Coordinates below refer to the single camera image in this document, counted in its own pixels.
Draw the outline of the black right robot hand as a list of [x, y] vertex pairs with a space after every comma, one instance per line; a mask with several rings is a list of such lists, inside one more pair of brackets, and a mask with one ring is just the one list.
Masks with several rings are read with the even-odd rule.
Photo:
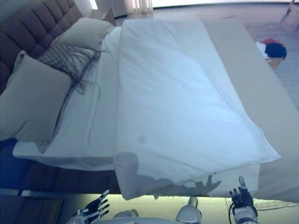
[[242, 176], [239, 176], [238, 180], [240, 186], [237, 189], [233, 188], [232, 191], [229, 191], [232, 200], [232, 211], [234, 212], [236, 209], [245, 207], [254, 209], [253, 198], [247, 189], [244, 178]]

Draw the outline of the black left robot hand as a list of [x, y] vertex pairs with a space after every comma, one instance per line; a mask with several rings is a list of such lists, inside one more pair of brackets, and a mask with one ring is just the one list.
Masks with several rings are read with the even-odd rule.
[[104, 191], [97, 199], [91, 201], [86, 205], [85, 209], [88, 209], [87, 212], [87, 221], [88, 223], [93, 222], [96, 219], [101, 219], [103, 216], [109, 213], [107, 195], [109, 190]]

